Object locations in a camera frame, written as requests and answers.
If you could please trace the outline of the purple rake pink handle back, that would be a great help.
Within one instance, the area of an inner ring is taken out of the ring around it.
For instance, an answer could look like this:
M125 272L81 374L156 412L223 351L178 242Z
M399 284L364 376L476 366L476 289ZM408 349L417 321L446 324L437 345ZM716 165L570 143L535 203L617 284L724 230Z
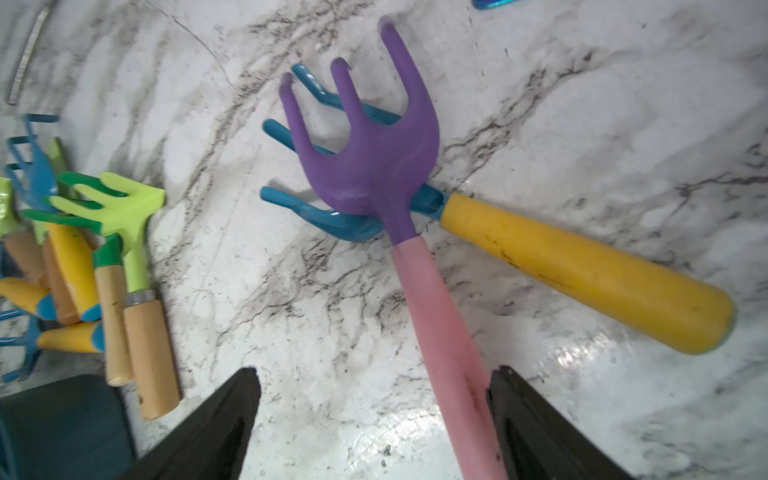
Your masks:
M290 73L282 77L280 98L295 150L314 191L342 213L378 218L392 242L392 260L463 477L504 479L507 472L486 401L490 373L410 216L410 202L438 158L436 111L390 19L382 19L380 35L408 96L406 112L395 124L380 125L366 115L343 58L331 64L351 127L349 141L340 152L324 155L313 146Z

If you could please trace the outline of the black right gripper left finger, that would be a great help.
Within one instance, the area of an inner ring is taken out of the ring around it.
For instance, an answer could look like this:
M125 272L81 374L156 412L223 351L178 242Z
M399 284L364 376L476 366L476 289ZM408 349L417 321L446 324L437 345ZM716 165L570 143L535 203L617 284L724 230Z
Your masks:
M257 370L241 368L124 479L237 479L261 398Z

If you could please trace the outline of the lime rake light wood handle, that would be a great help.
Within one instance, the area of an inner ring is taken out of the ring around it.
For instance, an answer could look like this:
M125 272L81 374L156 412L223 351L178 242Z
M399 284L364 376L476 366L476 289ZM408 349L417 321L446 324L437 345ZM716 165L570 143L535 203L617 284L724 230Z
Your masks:
M112 172L92 177L66 171L58 180L96 205L55 196L50 199L55 208L96 226L105 238L117 235L122 240L124 319L140 410L146 421L161 418L181 400L164 307L151 284L145 242L146 224L163 207L165 191Z

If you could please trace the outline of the teal rake yellow handle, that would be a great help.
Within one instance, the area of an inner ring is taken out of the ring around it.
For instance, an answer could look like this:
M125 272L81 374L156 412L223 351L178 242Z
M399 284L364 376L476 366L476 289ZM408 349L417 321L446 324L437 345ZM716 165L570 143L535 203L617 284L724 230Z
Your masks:
M296 152L288 120L268 120L264 129ZM324 201L317 208L269 187L261 196L340 239L387 234L372 215L345 214ZM413 212L437 218L449 233L677 351L708 352L734 324L736 307L723 290L587 237L461 194L444 195L426 182L410 202Z

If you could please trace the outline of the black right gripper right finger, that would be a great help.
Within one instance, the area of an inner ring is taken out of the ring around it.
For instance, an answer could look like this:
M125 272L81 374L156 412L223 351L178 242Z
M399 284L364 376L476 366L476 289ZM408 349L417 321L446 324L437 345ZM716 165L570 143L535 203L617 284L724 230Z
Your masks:
M630 477L511 367L492 372L487 403L510 479Z

